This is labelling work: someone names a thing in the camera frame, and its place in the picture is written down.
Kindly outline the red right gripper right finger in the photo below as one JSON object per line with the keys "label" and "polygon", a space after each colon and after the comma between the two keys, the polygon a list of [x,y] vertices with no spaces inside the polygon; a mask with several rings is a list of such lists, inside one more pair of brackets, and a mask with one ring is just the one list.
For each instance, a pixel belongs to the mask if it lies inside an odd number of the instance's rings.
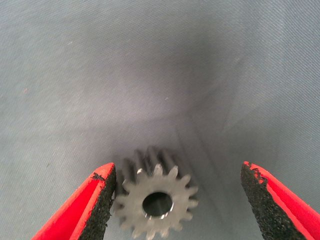
{"label": "red right gripper right finger", "polygon": [[320,238],[320,214],[266,169],[245,161],[240,180],[265,240]]}

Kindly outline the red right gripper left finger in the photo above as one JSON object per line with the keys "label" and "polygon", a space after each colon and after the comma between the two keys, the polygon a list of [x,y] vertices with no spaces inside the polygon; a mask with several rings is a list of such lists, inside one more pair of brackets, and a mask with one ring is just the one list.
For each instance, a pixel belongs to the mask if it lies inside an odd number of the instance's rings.
{"label": "red right gripper left finger", "polygon": [[32,237],[33,240],[102,240],[116,188],[113,162],[96,168]]}

